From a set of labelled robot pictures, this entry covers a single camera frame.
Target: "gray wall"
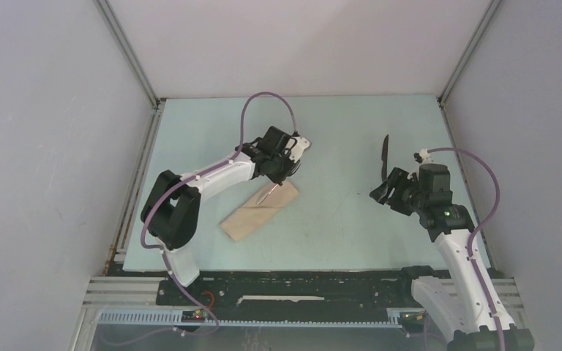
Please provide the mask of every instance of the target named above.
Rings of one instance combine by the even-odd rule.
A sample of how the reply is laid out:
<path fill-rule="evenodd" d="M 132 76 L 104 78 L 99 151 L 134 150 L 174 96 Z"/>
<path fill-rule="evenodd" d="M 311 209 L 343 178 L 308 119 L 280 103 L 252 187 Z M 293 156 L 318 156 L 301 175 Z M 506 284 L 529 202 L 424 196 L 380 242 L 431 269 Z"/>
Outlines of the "gray wall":
<path fill-rule="evenodd" d="M 151 107 L 92 0 L 0 1 L 0 350 L 64 350 Z"/>
<path fill-rule="evenodd" d="M 447 112 L 458 145 L 501 181 L 486 229 L 498 267 L 515 276 L 543 350 L 562 350 L 562 1 L 505 1 Z M 485 215 L 492 184 L 465 164 Z"/>

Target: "knife blade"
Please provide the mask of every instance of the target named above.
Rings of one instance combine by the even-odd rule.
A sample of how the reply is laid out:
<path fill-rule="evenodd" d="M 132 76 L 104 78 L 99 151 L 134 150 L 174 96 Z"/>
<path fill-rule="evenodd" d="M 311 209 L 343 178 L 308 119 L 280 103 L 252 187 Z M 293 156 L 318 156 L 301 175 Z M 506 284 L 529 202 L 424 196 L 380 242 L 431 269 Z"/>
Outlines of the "knife blade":
<path fill-rule="evenodd" d="M 386 180 L 386 177 L 389 175 L 386 171 L 387 171 L 387 160 L 389 158 L 389 135 L 387 134 L 384 137 L 384 141 L 382 142 L 382 155 L 381 155 L 381 159 L 382 159 L 382 170 L 380 171 L 381 177 L 382 177 L 382 182 L 384 182 Z"/>
<path fill-rule="evenodd" d="M 265 194 L 262 194 L 260 196 L 260 198 L 257 201 L 257 204 L 261 204 L 267 197 L 268 195 L 272 194 L 272 192 L 279 186 L 279 184 L 275 184 L 269 191 L 267 191 Z"/>

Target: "metal frame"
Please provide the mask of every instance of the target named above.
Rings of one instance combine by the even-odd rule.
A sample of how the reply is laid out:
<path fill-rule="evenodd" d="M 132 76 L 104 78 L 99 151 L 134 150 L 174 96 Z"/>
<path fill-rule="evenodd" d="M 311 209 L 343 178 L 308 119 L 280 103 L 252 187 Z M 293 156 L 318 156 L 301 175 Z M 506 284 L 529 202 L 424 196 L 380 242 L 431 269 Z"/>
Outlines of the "metal frame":
<path fill-rule="evenodd" d="M 445 122 L 445 129 L 447 129 L 447 134 L 449 135 L 449 141 L 452 143 L 454 148 L 457 148 L 456 140 L 454 138 L 454 134 L 452 132 L 451 124 L 449 123 L 449 118 L 446 112 L 446 106 L 441 105 L 441 116 L 443 117 L 443 121 Z M 475 199 L 473 198 L 473 193 L 471 193 L 471 186 L 468 184 L 468 178 L 466 176 L 466 166 L 464 166 L 464 162 L 462 161 L 462 157 L 458 153 L 454 153 L 456 157 L 457 166 L 460 168 L 460 174 L 462 174 L 462 181 L 464 182 L 464 188 L 466 189 L 466 194 L 468 195 L 468 199 L 471 202 L 471 210 L 473 211 L 473 216 L 475 217 L 475 222 L 480 223 L 483 219 L 479 216 L 479 212 L 477 212 L 477 206 Z M 490 252 L 490 246 L 486 240 L 484 235 L 484 231 L 480 230 L 479 234 L 482 237 L 482 241 L 486 246 L 486 254 L 488 256 L 488 262 L 490 263 L 491 267 L 498 269 L 497 265 L 495 264 L 494 259 L 492 258 L 492 253 Z"/>
<path fill-rule="evenodd" d="M 498 9 L 501 8 L 503 2 L 504 0 L 492 0 L 488 4 L 486 12 L 484 12 L 484 15 L 482 16 L 482 19 L 479 21 L 477 28 L 475 28 L 475 32 L 473 33 L 471 40 L 466 45 L 466 49 L 464 49 L 464 53 L 462 54 L 462 57 L 460 57 L 460 60 L 457 62 L 457 65 L 451 77 L 449 77 L 449 80 L 447 81 L 447 84 L 445 84 L 445 88 L 443 89 L 443 92 L 438 98 L 438 100 L 441 103 L 441 106 L 444 106 L 447 103 L 447 100 L 451 96 L 452 91 L 457 84 L 457 81 L 460 79 L 460 76 L 464 72 L 464 68 L 466 68 L 468 62 L 471 60 L 471 57 L 473 56 L 475 50 L 479 46 L 479 43 L 483 39 L 484 34 L 488 29 L 488 26 L 494 20 L 495 15 Z"/>
<path fill-rule="evenodd" d="M 132 49 L 130 42 L 128 42 L 128 38 L 124 33 L 124 29 L 119 24 L 119 21 L 117 20 L 117 17 L 115 16 L 115 12 L 113 11 L 113 8 L 109 4 L 109 1 L 94 0 L 94 2 L 96 3 L 96 7 L 98 8 L 98 11 L 104 18 L 105 22 L 107 23 L 107 26 L 111 34 L 113 35 L 113 38 L 115 38 L 115 41 L 117 42 L 120 51 L 124 54 L 126 61 L 130 65 L 132 72 L 135 73 L 135 76 L 139 80 L 141 87 L 143 87 L 143 90 L 146 92 L 146 95 L 150 103 L 154 107 L 158 106 L 159 103 L 158 96 L 156 95 L 156 93 L 154 93 L 154 89 L 151 87 L 151 84 L 145 72 L 143 71 L 143 67 L 141 66 L 141 63 L 139 62 L 137 56 L 135 55 L 135 51 Z"/>
<path fill-rule="evenodd" d="M 131 232 L 132 226 L 136 220 L 135 211 L 140 200 L 140 191 L 142 190 L 143 180 L 145 179 L 149 166 L 151 152 L 154 149 L 154 143 L 156 142 L 156 136 L 158 134 L 160 120 L 164 110 L 165 100 L 161 100 L 158 108 L 154 110 L 147 126 L 146 136 L 143 141 L 143 145 L 141 146 L 135 171 L 132 174 L 130 187 L 128 188 L 128 194 L 130 194 L 130 196 L 124 203 L 124 207 L 121 211 L 121 221 L 119 222 L 119 226 L 117 227 L 116 233 L 111 241 L 112 244 L 109 248 L 108 258 L 103 272 L 104 274 L 106 274 L 111 262 L 122 263 L 126 257 L 128 234 Z"/>
<path fill-rule="evenodd" d="M 111 325 L 186 326 L 182 311 L 196 306 L 158 306 L 155 301 L 159 283 L 164 278 L 97 276 L 91 279 L 72 338 L 71 351 L 89 351 L 96 327 Z M 441 279 L 447 293 L 458 299 L 451 279 Z M 513 279 L 493 279 L 492 283 L 518 328 L 527 328 L 528 320 Z M 416 307 L 387 309 L 388 322 L 307 323 L 220 320 L 223 327 L 302 327 L 302 328 L 400 328 L 398 318 L 405 313 L 423 312 Z"/>

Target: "light blue table surface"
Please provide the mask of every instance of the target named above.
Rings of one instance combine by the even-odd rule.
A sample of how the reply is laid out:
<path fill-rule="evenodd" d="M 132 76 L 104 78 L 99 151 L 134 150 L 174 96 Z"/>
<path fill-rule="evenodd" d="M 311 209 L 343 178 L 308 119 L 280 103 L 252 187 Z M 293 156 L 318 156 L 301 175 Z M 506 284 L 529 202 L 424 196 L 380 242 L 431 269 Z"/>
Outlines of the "light blue table surface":
<path fill-rule="evenodd" d="M 229 155 L 239 141 L 245 98 L 170 99 L 143 184 L 137 217 L 159 173 L 201 169 Z M 193 238 L 201 270 L 367 270 L 445 263 L 416 214 L 408 217 L 369 197 L 381 184 L 381 146 L 389 134 L 389 171 L 412 170 L 413 153 L 450 146 L 433 96 L 291 97 L 301 135 L 312 147 L 290 181 L 300 195 L 262 228 L 234 242 L 219 223 L 269 180 L 256 178 L 202 204 Z M 285 106 L 273 98 L 252 102 L 245 141 L 274 125 L 292 132 Z M 449 166 L 454 203 L 471 209 L 453 153 L 432 155 Z M 165 270 L 158 250 L 139 244 L 143 224 L 130 233 L 124 270 Z M 480 244 L 484 261 L 487 256 Z"/>

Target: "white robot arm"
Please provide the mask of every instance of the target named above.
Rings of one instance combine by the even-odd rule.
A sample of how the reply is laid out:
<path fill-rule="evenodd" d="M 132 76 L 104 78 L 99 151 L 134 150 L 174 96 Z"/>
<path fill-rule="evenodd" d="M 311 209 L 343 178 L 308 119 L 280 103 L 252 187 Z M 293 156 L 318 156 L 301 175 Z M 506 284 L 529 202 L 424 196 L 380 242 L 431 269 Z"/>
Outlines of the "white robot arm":
<path fill-rule="evenodd" d="M 281 184 L 300 166 L 304 151 L 310 142 L 293 133 L 289 135 L 276 127 L 270 127 L 264 137 L 236 148 L 240 151 L 205 167 L 202 171 L 176 175 L 170 170 L 160 173 L 141 212 L 146 221 L 153 206 L 178 182 L 192 179 L 168 197 L 149 221 L 148 230 L 165 252 L 165 263 L 179 283 L 190 285 L 199 275 L 199 268 L 192 255 L 190 240 L 197 230 L 199 206 L 223 190 L 254 179 L 267 176 Z"/>
<path fill-rule="evenodd" d="M 370 193 L 371 198 L 396 212 L 419 215 L 419 223 L 445 260 L 459 299 L 449 296 L 440 280 L 432 276 L 414 279 L 412 296 L 443 332 L 448 351 L 503 351 L 503 346 L 505 350 L 531 351 L 533 337 L 529 330 L 516 328 L 501 303 L 477 249 L 477 239 L 471 237 L 471 216 L 464 206 L 452 203 L 449 182 L 445 165 L 424 163 L 418 175 L 394 168 Z"/>

